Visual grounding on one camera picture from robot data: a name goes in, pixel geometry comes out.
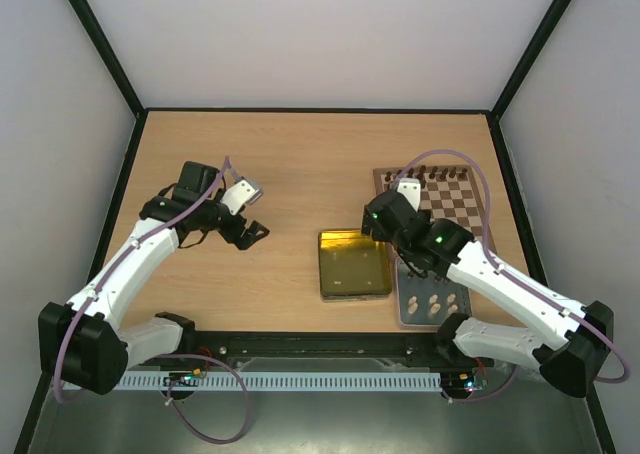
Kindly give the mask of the silver metal tray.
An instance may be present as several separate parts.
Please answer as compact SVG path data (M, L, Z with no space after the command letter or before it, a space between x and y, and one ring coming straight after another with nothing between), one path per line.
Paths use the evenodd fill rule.
M398 323L402 329L435 332L451 314L472 314L469 289L434 274L416 276L397 257L394 287Z

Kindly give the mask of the wooden chess board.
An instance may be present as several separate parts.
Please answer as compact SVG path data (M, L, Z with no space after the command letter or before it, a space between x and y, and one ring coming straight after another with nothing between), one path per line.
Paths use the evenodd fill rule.
M479 241L483 235L483 198L468 164L418 165L406 173L421 187L420 208L431 218L449 219L471 232Z

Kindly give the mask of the gold tin box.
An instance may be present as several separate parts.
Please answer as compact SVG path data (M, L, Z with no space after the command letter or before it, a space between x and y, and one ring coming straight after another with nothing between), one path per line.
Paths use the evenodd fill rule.
M324 301L386 299L392 291L386 245L358 229L321 231L318 264Z

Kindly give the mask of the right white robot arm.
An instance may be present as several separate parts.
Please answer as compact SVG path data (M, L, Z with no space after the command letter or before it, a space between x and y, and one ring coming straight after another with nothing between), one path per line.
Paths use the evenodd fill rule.
M515 328L451 315L436 341L443 363L492 358L536 370L566 395L587 396L611 351L614 314L608 306L584 305L550 290L495 257L462 226L432 220L394 190L365 206L362 232L389 243L417 276L434 273L463 285L521 322Z

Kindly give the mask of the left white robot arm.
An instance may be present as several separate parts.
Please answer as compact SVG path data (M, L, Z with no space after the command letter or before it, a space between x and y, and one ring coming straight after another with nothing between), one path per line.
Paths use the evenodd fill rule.
M195 324L180 315L163 312L127 329L122 320L163 261L188 248L190 234L216 232L239 250L265 238L268 229L242 215L262 193L230 162L220 168L184 163L178 181L144 204L124 244L87 285L66 303L50 302L40 312L41 367L52 376L58 402L75 398L64 394L66 384L106 394L128 369L192 349Z

